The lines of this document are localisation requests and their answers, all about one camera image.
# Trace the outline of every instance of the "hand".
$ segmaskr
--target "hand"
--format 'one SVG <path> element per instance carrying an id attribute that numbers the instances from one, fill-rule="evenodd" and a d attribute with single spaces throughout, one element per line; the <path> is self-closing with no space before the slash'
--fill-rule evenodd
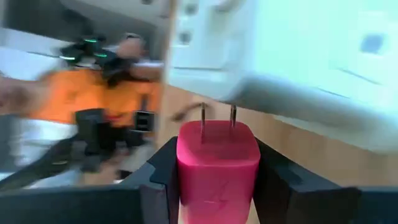
<path id="1" fill-rule="evenodd" d="M 0 115 L 29 113 L 44 101 L 45 91 L 41 82 L 0 76 Z"/>
<path id="2" fill-rule="evenodd" d="M 120 42 L 116 54 L 121 58 L 141 58 L 143 53 L 142 41 L 138 38 L 130 38 Z"/>

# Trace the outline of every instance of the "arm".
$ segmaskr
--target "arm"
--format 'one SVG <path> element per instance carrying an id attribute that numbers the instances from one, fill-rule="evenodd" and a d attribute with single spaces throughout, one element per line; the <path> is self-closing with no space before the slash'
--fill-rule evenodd
<path id="1" fill-rule="evenodd" d="M 0 76 L 0 115 L 26 114 L 46 99 L 45 82 L 24 81 Z"/>
<path id="2" fill-rule="evenodd" d="M 143 49 L 142 41 L 138 38 L 126 39 L 119 44 L 117 55 L 121 58 L 141 58 Z M 163 66 L 147 66 L 145 64 L 134 66 L 130 74 L 136 78 L 159 81 L 162 76 Z"/>

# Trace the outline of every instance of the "white object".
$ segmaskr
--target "white object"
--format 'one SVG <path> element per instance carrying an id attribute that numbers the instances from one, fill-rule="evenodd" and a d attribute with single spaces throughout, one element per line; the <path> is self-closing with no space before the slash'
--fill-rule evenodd
<path id="1" fill-rule="evenodd" d="M 17 166 L 28 166 L 40 159 L 54 144 L 76 134 L 75 125 L 20 118 L 14 123 L 10 140 L 11 153 Z M 27 188 L 74 185 L 80 178 L 78 167 L 59 175 L 39 180 Z"/>
<path id="2" fill-rule="evenodd" d="M 181 0 L 176 15 L 168 84 L 398 151 L 397 1 Z"/>
<path id="3" fill-rule="evenodd" d="M 62 68 L 62 64 L 62 60 L 58 58 L 0 46 L 0 71 L 7 77 L 36 80 L 49 70 Z"/>
<path id="4" fill-rule="evenodd" d="M 43 56 L 58 57 L 58 50 L 68 46 L 70 42 L 31 34 L 14 29 L 2 28 L 3 46 L 9 49 L 21 50 L 29 53 L 42 54 Z"/>

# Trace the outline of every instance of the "metal prong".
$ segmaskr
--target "metal prong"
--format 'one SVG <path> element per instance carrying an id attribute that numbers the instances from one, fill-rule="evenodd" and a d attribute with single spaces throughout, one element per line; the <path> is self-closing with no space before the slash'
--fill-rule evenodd
<path id="1" fill-rule="evenodd" d="M 236 106 L 231 105 L 231 114 L 229 115 L 229 130 L 235 128 L 236 125 Z"/>
<path id="2" fill-rule="evenodd" d="M 206 104 L 201 104 L 201 130 L 200 130 L 200 141 L 203 142 L 205 139 L 205 121 L 206 121 Z"/>

